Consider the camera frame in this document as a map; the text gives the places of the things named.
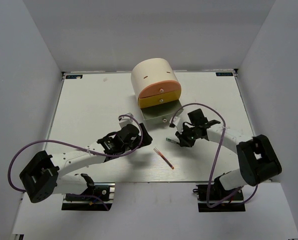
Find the red gel pen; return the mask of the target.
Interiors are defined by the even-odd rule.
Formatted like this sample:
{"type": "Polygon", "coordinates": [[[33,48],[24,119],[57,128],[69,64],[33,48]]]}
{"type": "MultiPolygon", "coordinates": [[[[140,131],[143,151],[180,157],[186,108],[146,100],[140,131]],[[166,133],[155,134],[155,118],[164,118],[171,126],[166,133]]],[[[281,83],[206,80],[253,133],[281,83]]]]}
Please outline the red gel pen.
{"type": "Polygon", "coordinates": [[[159,155],[163,160],[164,162],[173,170],[174,169],[174,166],[167,160],[167,158],[155,147],[153,148],[154,152],[159,155]]]}

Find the green gel pen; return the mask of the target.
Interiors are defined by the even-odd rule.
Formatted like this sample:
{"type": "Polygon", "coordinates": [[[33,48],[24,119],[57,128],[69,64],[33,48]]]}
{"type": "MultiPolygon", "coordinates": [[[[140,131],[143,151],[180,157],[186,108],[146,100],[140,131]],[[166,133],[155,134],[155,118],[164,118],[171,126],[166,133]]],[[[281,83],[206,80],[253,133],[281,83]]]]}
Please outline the green gel pen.
{"type": "Polygon", "coordinates": [[[173,139],[170,139],[170,138],[166,138],[166,141],[167,142],[170,142],[170,143],[173,143],[173,144],[176,144],[176,145],[179,145],[180,143],[178,142],[178,141],[175,141],[175,140],[173,140],[173,139]]]}

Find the orange drawer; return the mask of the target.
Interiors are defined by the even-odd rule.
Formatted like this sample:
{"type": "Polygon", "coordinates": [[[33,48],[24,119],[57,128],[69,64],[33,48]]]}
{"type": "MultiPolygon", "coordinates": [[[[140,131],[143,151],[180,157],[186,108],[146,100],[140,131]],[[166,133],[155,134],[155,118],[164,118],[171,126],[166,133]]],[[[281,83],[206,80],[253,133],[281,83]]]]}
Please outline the orange drawer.
{"type": "Polygon", "coordinates": [[[156,83],[152,83],[145,87],[139,94],[138,98],[146,98],[156,96],[163,93],[174,92],[181,90],[181,85],[175,80],[164,80],[156,83]]]}

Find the cream round drawer box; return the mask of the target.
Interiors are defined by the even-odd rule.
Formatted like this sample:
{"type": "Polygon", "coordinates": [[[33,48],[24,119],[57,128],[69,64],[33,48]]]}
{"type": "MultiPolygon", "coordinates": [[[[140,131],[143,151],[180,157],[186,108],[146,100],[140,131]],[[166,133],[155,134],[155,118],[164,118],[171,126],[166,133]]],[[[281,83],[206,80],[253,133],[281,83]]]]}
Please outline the cream round drawer box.
{"type": "Polygon", "coordinates": [[[166,80],[178,82],[170,64],[163,58],[144,60],[131,72],[131,83],[137,98],[145,87],[166,80]]]}

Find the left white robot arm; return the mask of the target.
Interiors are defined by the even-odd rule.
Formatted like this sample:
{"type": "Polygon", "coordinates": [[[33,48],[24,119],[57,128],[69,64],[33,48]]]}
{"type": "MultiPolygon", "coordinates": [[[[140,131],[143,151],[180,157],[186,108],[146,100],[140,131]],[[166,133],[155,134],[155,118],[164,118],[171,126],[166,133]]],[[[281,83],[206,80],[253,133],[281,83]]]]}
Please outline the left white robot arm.
{"type": "Polygon", "coordinates": [[[73,151],[51,155],[39,151],[24,167],[19,178],[32,203],[38,203],[52,194],[76,194],[88,200],[94,195],[92,179],[71,172],[94,164],[127,156],[152,143],[143,123],[125,124],[117,132],[111,132],[86,148],[76,146],[73,151]]]}

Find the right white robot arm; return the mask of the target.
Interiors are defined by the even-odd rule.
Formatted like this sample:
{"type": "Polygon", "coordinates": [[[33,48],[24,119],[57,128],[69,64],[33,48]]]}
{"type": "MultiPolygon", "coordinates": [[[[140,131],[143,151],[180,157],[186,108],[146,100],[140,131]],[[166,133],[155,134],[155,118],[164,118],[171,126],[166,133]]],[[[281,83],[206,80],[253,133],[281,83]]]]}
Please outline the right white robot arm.
{"type": "Polygon", "coordinates": [[[188,113],[188,117],[189,123],[178,116],[170,120],[170,127],[177,130],[175,135],[181,147],[191,148],[196,140],[204,139],[218,144],[217,156],[221,147],[225,147],[238,157],[238,169],[214,178],[214,183],[207,189],[207,195],[215,194],[224,200],[246,185],[256,187],[281,174],[281,163],[267,136],[243,135],[218,120],[208,120],[201,109],[188,113]]]}

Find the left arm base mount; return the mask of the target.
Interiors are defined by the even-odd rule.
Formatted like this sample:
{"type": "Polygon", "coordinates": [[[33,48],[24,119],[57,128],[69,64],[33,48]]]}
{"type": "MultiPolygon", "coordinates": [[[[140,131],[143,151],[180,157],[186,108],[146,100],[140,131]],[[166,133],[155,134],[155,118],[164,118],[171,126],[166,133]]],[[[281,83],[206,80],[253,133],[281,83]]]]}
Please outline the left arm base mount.
{"type": "Polygon", "coordinates": [[[94,186],[89,186],[81,194],[65,194],[61,210],[87,212],[109,211],[113,204],[114,194],[114,183],[98,183],[94,186]]]}

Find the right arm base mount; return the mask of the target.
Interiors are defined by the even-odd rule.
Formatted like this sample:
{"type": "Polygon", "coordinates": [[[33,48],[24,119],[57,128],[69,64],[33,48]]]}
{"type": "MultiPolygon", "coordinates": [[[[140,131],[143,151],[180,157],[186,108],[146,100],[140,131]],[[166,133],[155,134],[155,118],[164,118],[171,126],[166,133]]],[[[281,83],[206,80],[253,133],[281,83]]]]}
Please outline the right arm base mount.
{"type": "MultiPolygon", "coordinates": [[[[210,208],[207,206],[207,184],[199,184],[192,190],[193,194],[197,196],[198,211],[200,213],[233,213],[245,212],[244,195],[240,189],[235,195],[223,201],[219,205],[210,208]]],[[[212,184],[210,189],[209,202],[211,205],[219,202],[221,199],[233,193],[234,190],[226,191],[219,190],[212,184]]]]}

